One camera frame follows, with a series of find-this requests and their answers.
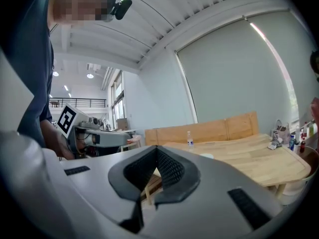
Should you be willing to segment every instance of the hand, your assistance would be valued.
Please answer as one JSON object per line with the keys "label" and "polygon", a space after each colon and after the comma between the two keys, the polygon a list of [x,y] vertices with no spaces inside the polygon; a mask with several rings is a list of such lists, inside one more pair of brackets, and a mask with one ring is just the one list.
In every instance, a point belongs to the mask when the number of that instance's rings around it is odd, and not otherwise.
{"label": "hand", "polygon": [[67,160],[74,159],[73,153],[67,146],[66,138],[59,130],[48,120],[41,121],[40,127],[48,149],[53,150],[58,157],[64,157]]}
{"label": "hand", "polygon": [[84,133],[79,133],[76,135],[76,147],[78,150],[84,149],[86,147],[86,144],[84,142],[85,139],[85,134]]}
{"label": "hand", "polygon": [[69,150],[69,147],[66,142],[66,138],[60,132],[57,133],[57,142],[58,146],[56,148],[55,153],[58,157],[64,157],[67,160],[74,159],[73,153]]}

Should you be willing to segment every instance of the wooden table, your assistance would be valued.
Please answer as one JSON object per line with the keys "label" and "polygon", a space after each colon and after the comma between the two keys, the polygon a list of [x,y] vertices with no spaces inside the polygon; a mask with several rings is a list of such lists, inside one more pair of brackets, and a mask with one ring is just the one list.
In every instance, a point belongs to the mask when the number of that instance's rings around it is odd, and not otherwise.
{"label": "wooden table", "polygon": [[60,103],[57,101],[50,101],[50,104],[52,104],[52,107],[54,106],[55,108],[60,106]]}
{"label": "wooden table", "polygon": [[[201,142],[194,144],[194,154],[209,153],[214,159],[237,168],[264,187],[279,185],[276,196],[281,196],[286,183],[307,177],[311,167],[286,147],[267,148],[271,137],[253,135],[232,141]],[[187,143],[169,142],[164,146],[188,150]]]}
{"label": "wooden table", "polygon": [[136,129],[129,129],[129,130],[122,130],[122,131],[114,131],[111,130],[111,132],[118,132],[118,133],[131,133],[131,132],[136,132]]}

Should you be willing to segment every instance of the cable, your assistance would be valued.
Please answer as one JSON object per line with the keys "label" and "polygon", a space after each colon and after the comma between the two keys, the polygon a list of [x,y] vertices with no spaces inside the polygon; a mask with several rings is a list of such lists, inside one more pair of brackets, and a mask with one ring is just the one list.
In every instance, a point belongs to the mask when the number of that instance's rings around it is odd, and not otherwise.
{"label": "cable", "polygon": [[79,138],[76,138],[77,140],[79,140],[79,141],[84,141],[85,139],[87,139],[89,136],[91,135],[91,133],[90,134],[88,134],[88,136],[87,137],[85,137],[84,139],[79,139]]}
{"label": "cable", "polygon": [[70,147],[69,147],[69,143],[68,143],[68,140],[67,140],[67,139],[66,139],[66,146],[68,147],[69,151],[70,151],[71,153],[73,153],[73,152],[71,151]]}

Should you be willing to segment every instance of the wooden board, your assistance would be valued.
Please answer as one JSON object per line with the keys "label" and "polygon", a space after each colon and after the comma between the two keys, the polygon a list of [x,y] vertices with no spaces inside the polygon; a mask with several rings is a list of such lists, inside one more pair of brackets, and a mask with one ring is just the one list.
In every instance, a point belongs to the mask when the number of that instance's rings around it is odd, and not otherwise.
{"label": "wooden board", "polygon": [[191,132],[193,141],[223,141],[227,140],[225,120],[215,120],[206,123],[166,127],[156,129],[159,145],[167,142],[187,142],[187,131]]}
{"label": "wooden board", "polygon": [[156,129],[147,129],[145,130],[145,145],[152,146],[158,145],[158,135]]}
{"label": "wooden board", "polygon": [[[210,153],[264,187],[299,181],[309,175],[311,168],[303,159],[286,147],[268,149],[270,141],[268,135],[259,134],[232,141],[202,142],[194,145],[193,153]],[[169,142],[165,146],[188,151],[183,143]]]}
{"label": "wooden board", "polygon": [[187,131],[191,132],[194,143],[245,138],[259,133],[257,113],[251,112],[205,123],[145,130],[146,145],[185,143]]}
{"label": "wooden board", "polygon": [[[161,177],[156,176],[156,175],[152,175],[152,177],[148,183],[148,187],[149,187],[150,194],[155,192],[158,188],[161,187]],[[144,198],[146,198],[145,190],[142,191],[141,197],[142,197],[142,200]]]}

